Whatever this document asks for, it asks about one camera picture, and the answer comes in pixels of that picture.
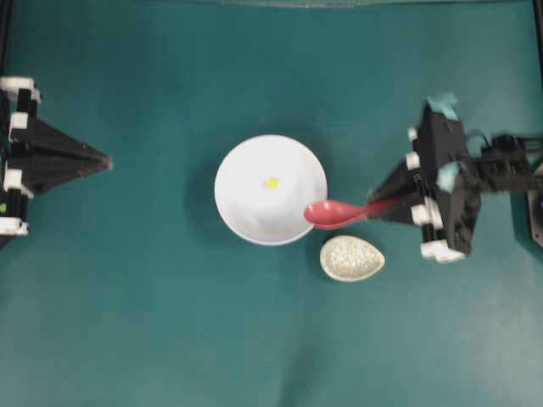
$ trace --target red spoon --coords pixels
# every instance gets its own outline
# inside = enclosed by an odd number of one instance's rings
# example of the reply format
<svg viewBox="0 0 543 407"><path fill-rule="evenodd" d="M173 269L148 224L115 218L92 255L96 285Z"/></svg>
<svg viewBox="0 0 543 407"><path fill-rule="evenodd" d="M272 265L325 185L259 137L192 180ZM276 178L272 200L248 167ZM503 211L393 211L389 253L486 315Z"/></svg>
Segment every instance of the red spoon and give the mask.
<svg viewBox="0 0 543 407"><path fill-rule="evenodd" d="M392 198L357 206L327 199L308 205L304 216L308 222L319 229L338 229L387 209L399 201L401 201L400 198Z"/></svg>

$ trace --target yellow object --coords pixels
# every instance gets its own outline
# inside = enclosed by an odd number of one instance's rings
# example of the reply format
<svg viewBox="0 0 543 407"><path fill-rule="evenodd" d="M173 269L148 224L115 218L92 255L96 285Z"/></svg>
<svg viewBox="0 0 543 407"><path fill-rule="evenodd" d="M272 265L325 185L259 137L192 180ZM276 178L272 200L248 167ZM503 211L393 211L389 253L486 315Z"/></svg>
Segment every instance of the yellow object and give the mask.
<svg viewBox="0 0 543 407"><path fill-rule="evenodd" d="M265 182L265 186L268 189L278 189L279 188L279 180L275 178L274 176L271 176L268 178Z"/></svg>

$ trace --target teal fabric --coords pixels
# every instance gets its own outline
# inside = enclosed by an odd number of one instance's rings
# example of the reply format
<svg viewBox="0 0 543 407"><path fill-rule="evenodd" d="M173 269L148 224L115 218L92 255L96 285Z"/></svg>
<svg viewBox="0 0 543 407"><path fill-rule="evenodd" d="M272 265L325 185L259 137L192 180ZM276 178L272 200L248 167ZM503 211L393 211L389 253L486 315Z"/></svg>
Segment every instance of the teal fabric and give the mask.
<svg viewBox="0 0 543 407"><path fill-rule="evenodd" d="M2 405L541 406L543 251L508 195L484 198L453 265L421 259L416 228L341 231L386 257L354 284L320 269L332 232L258 247L213 198L230 148L279 133L316 153L331 198L362 203L444 90L467 130L541 132L533 18L530 2L14 2L8 73L115 169L37 198L0 253Z"/></svg>

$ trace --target white bowl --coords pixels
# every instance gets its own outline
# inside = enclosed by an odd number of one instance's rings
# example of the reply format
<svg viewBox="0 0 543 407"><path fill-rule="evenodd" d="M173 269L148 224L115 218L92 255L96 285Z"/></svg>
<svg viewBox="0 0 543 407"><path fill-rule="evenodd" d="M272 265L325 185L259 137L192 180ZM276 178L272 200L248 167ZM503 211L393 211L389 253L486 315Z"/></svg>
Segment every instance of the white bowl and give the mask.
<svg viewBox="0 0 543 407"><path fill-rule="evenodd" d="M321 249L322 269L334 280L359 282L384 266L384 256L373 245L354 236L336 236Z"/></svg>
<svg viewBox="0 0 543 407"><path fill-rule="evenodd" d="M305 207L326 197L326 176L315 154L285 136L241 142L222 160L215 178L221 218L243 239L265 246L303 237L313 227L305 220Z"/></svg>

